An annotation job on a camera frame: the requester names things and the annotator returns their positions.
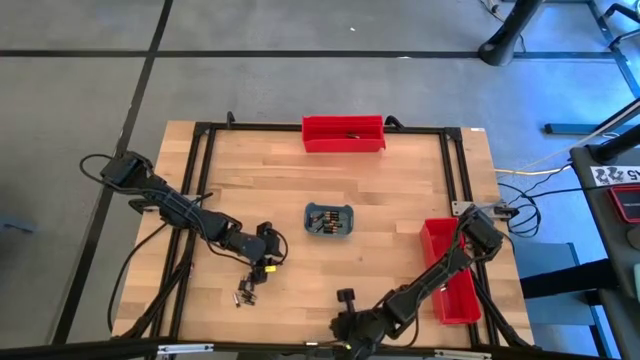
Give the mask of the silver metal bracket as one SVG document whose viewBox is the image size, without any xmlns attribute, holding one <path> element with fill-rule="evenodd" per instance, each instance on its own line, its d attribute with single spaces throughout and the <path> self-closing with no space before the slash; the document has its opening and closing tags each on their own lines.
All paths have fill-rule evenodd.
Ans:
<svg viewBox="0 0 640 360">
<path fill-rule="evenodd" d="M 447 360 L 493 360 L 490 353 L 451 349 L 436 349 L 434 351 L 434 358 Z"/>
<path fill-rule="evenodd" d="M 189 343 L 189 344 L 163 344 L 157 348 L 158 356 L 173 356 L 180 354 L 194 354 L 213 352 L 212 343 Z"/>
</svg>

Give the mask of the dark grey side table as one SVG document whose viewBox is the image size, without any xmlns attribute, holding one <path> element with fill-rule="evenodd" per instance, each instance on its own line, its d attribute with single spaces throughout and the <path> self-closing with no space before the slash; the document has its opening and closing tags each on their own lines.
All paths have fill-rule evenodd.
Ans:
<svg viewBox="0 0 640 360">
<path fill-rule="evenodd" d="M 599 298 L 622 359 L 640 360 L 640 224 L 620 219 L 608 194 L 619 185 L 597 186 L 590 171 L 591 166 L 640 166 L 640 149 L 631 149 L 608 163 L 594 160 L 594 151 L 574 148 L 570 158 L 619 281 L 615 289 L 601 289 Z"/>
</svg>

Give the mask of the black stand leg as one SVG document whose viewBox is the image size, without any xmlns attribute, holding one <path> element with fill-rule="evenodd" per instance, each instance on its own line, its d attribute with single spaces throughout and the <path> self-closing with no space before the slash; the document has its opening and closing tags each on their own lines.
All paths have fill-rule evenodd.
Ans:
<svg viewBox="0 0 640 360">
<path fill-rule="evenodd" d="M 501 27 L 478 48 L 478 57 L 487 65 L 501 67 L 511 63 L 515 45 L 544 0 L 516 0 Z"/>
</svg>

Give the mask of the black mounting beam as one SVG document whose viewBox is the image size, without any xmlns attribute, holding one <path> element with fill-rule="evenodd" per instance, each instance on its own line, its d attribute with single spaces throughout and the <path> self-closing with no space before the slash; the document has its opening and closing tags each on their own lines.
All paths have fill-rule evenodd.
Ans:
<svg viewBox="0 0 640 360">
<path fill-rule="evenodd" d="M 301 345 L 251 344 L 235 342 L 174 342 L 170 338 L 114 338 L 106 341 L 53 344 L 0 349 L 0 360 L 131 360 L 156 357 L 157 348 L 163 344 L 212 343 L 213 352 L 278 353 L 334 358 L 334 343 L 303 343 Z M 373 356 L 406 356 L 434 358 L 436 349 L 466 350 L 490 353 L 493 360 L 616 360 L 580 354 L 544 351 L 537 348 L 501 347 L 478 345 L 471 348 L 446 347 L 398 347 L 382 345 L 376 350 L 352 350 L 353 360 L 369 360 Z"/>
</svg>

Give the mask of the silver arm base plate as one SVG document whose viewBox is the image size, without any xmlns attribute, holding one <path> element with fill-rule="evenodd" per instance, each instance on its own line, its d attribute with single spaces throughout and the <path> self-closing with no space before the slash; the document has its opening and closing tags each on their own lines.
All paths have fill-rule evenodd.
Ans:
<svg viewBox="0 0 640 360">
<path fill-rule="evenodd" d="M 520 211 L 514 207 L 508 206 L 504 201 L 494 203 L 480 203 L 470 201 L 452 201 L 452 213 L 454 216 L 461 216 L 468 208 L 476 207 L 482 210 L 491 219 L 510 220 L 517 216 Z"/>
</svg>

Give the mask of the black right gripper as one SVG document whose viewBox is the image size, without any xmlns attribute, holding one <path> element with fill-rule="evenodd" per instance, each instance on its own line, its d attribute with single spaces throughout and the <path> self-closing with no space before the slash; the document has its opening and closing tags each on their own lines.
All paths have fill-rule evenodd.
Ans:
<svg viewBox="0 0 640 360">
<path fill-rule="evenodd" d="M 344 309 L 330 323 L 335 360 L 353 360 L 352 350 L 376 350 L 385 337 L 395 337 L 394 323 L 383 310 L 356 311 L 353 288 L 338 290 L 336 297 Z"/>
</svg>

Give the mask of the blue-grey plastic basket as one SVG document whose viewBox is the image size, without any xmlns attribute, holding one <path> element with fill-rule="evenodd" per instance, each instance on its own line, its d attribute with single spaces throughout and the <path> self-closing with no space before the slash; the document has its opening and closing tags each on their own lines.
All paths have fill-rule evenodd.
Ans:
<svg viewBox="0 0 640 360">
<path fill-rule="evenodd" d="M 335 236 L 329 236 L 322 233 L 324 228 L 329 228 L 328 226 L 325 226 L 325 225 L 318 232 L 312 231 L 313 227 L 316 227 L 317 225 L 320 225 L 320 224 L 316 224 L 317 221 L 312 222 L 311 217 L 322 213 L 324 214 L 324 217 L 321 218 L 320 220 L 326 220 L 326 217 L 329 217 L 329 216 L 325 216 L 325 212 L 328 212 L 328 211 L 339 212 L 340 214 L 339 218 L 341 219 L 341 221 L 329 221 L 328 223 L 343 224 L 343 227 L 340 228 L 341 230 Z M 354 210 L 349 205 L 343 205 L 343 206 L 320 205 L 320 204 L 311 202 L 307 204 L 305 207 L 303 220 L 304 220 L 304 223 L 303 223 L 304 229 L 311 235 L 321 236 L 321 237 L 340 238 L 340 237 L 346 237 L 351 234 L 351 232 L 354 229 L 355 217 L 354 217 Z"/>
</svg>

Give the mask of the black table foot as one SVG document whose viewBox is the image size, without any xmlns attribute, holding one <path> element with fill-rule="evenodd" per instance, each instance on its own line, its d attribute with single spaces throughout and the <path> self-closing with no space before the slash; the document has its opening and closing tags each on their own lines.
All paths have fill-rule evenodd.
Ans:
<svg viewBox="0 0 640 360">
<path fill-rule="evenodd" d="M 617 275 L 609 259 L 542 273 L 520 280 L 525 299 L 597 289 L 615 289 Z"/>
</svg>

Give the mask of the black desk leg bar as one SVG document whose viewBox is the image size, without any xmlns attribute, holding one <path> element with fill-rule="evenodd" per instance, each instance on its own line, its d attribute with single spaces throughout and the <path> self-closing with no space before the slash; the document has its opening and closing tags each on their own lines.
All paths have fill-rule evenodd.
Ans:
<svg viewBox="0 0 640 360">
<path fill-rule="evenodd" d="M 589 135 L 594 132 L 615 133 L 627 131 L 627 122 L 640 116 L 640 98 L 636 98 L 599 124 L 548 123 L 543 132 L 550 135 Z"/>
</svg>

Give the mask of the black aluminium table frame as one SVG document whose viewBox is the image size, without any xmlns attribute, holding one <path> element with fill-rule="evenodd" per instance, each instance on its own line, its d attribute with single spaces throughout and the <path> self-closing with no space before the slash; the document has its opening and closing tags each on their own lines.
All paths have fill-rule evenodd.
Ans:
<svg viewBox="0 0 640 360">
<path fill-rule="evenodd" d="M 195 244 L 183 297 L 171 295 L 161 330 L 182 340 L 301 345 L 329 341 L 330 321 L 343 310 L 336 292 L 353 288 L 358 308 L 424 271 L 419 238 L 428 218 L 451 214 L 451 202 L 500 197 L 483 130 L 406 128 L 386 132 L 375 153 L 307 153 L 294 124 L 215 124 L 193 141 L 194 124 L 172 121 L 158 173 L 179 185 L 187 153 L 197 149 L 194 185 L 206 207 L 238 219 L 248 231 L 269 221 L 288 241 L 285 263 L 256 289 L 254 306 L 232 294 L 247 267 Z M 354 210 L 354 229 L 340 238 L 304 229 L 307 204 Z"/>
</svg>

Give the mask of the long red plastic bin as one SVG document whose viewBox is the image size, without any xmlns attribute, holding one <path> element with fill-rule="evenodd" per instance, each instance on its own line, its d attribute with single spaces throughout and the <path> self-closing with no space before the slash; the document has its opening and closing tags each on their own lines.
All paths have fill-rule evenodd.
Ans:
<svg viewBox="0 0 640 360">
<path fill-rule="evenodd" d="M 350 139 L 355 133 L 360 139 Z M 366 153 L 386 148 L 381 115 L 312 115 L 302 118 L 307 153 Z"/>
<path fill-rule="evenodd" d="M 435 264 L 449 249 L 458 225 L 455 217 L 426 219 L 420 231 L 425 266 Z M 442 325 L 473 324 L 481 317 L 470 269 L 462 270 L 434 290 L 430 298 Z"/>
</svg>

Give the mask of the red and black device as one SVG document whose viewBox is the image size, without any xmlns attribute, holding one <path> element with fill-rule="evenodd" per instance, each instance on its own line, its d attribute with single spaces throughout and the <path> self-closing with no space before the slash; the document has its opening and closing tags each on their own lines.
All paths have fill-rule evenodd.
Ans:
<svg viewBox="0 0 640 360">
<path fill-rule="evenodd" d="M 620 219 L 640 224 L 640 185 L 619 185 L 608 190 Z"/>
</svg>

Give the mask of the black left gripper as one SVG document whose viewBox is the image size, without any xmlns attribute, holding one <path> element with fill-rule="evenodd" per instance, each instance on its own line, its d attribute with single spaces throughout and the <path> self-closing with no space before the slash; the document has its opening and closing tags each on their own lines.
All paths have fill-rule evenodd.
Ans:
<svg viewBox="0 0 640 360">
<path fill-rule="evenodd" d="M 254 254 L 251 258 L 251 270 L 260 272 L 260 277 L 256 273 L 251 273 L 249 276 L 250 283 L 257 285 L 259 280 L 260 282 L 266 282 L 268 273 L 264 271 L 264 268 L 280 264 L 280 237 L 271 222 L 261 223 L 256 229 Z"/>
</svg>

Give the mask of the white printed label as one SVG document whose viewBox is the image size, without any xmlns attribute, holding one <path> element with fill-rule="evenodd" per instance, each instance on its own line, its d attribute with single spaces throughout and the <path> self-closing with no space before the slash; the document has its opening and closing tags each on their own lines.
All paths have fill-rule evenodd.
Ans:
<svg viewBox="0 0 640 360">
<path fill-rule="evenodd" d="M 591 166 L 590 171 L 597 186 L 640 183 L 640 166 Z"/>
</svg>

